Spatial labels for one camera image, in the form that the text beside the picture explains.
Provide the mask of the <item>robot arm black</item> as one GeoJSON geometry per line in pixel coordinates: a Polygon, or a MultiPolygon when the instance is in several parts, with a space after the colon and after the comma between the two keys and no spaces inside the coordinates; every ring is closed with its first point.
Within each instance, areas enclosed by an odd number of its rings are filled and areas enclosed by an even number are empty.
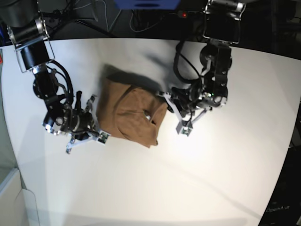
{"type": "Polygon", "coordinates": [[[178,118],[176,131],[189,136],[193,125],[207,112],[224,106],[228,101],[228,72],[232,66],[231,45],[240,41],[240,22],[246,9],[241,0],[209,0],[204,8],[202,36],[207,44],[199,54],[202,71],[196,79],[181,76],[179,59],[186,40],[181,40],[175,50],[173,71],[179,81],[187,85],[172,87],[170,92],[159,92],[169,110],[178,118]]]}
{"type": "Polygon", "coordinates": [[[47,108],[42,123],[55,136],[70,135],[66,152],[82,143],[105,144],[110,134],[99,127],[92,95],[86,107],[81,106],[82,92],[74,92],[66,69],[55,60],[43,14],[36,0],[2,0],[0,17],[7,26],[22,72],[34,75],[33,91],[47,108]]]}

